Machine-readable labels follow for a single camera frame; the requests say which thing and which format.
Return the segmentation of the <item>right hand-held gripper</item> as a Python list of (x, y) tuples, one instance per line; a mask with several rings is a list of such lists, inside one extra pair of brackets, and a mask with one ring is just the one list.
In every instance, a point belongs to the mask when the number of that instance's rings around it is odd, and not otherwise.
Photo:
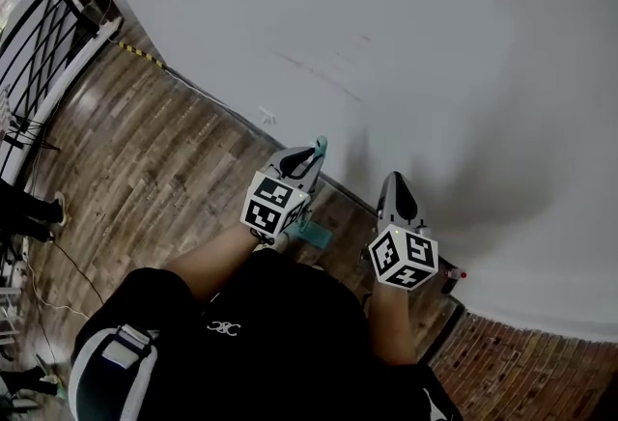
[(368, 252), (379, 283), (414, 290), (438, 272), (438, 243), (431, 236), (426, 211), (411, 183), (391, 172), (383, 182), (377, 207), (377, 237)]

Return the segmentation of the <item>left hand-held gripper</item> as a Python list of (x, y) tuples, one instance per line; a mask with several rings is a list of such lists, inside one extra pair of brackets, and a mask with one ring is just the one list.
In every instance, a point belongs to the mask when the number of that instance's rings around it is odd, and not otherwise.
[(276, 238), (308, 212), (321, 170), (321, 145), (275, 152), (255, 173), (240, 222), (260, 238)]

